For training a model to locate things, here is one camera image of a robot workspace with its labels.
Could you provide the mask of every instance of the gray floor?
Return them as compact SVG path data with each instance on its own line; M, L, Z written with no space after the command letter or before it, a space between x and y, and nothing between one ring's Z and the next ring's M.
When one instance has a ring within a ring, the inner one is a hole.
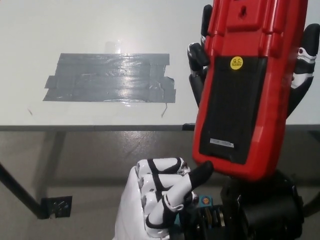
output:
M110 240L130 168L140 159L183 157L191 166L192 132L0 132L0 161L37 199L73 196L70 218L37 220L0 184L1 240ZM279 167L308 202L320 191L320 144L288 132ZM219 202L218 174L199 189ZM319 239L320 214L303 240Z

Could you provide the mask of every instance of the multimeter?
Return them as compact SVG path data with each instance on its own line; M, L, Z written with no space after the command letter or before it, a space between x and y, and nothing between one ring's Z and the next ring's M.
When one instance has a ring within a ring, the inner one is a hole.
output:
M214 1L196 163L209 160L215 171L247 181L275 172L307 7L307 0Z

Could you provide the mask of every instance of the gray duct tape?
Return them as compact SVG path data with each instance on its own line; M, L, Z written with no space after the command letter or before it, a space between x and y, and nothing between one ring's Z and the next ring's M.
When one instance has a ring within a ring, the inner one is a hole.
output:
M44 101L174 103L169 54L60 55Z
M109 77L95 75L49 76L46 89L163 89L173 90L175 81L167 76L150 77Z
M103 65L74 65L58 64L55 71L56 76L96 75L111 77L163 77L166 67L161 65L140 66L103 66Z
M58 64L74 65L170 65L169 54L82 54L62 53Z
M176 90L158 89L49 89L44 101L174 103Z

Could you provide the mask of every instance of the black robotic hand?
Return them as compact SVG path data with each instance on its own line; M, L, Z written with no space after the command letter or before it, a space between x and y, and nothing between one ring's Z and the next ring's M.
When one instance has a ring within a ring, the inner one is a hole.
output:
M207 69L210 64L210 60L204 50L204 45L208 35L212 10L213 7L211 5L206 5L204 7L201 24L201 43L191 43L187 51L191 70L189 81L195 101L198 105L201 101ZM319 24L310 24L304 30L291 83L287 112L288 117L296 109L312 84L317 53L319 50L319 37Z

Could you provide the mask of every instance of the yellow sticker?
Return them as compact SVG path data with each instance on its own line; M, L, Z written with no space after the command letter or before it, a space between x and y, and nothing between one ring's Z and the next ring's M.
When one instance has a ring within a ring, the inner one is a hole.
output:
M242 68L243 65L244 65L244 60L240 56L235 56L234 58L232 58L230 62L230 67L233 70L239 70L240 68Z

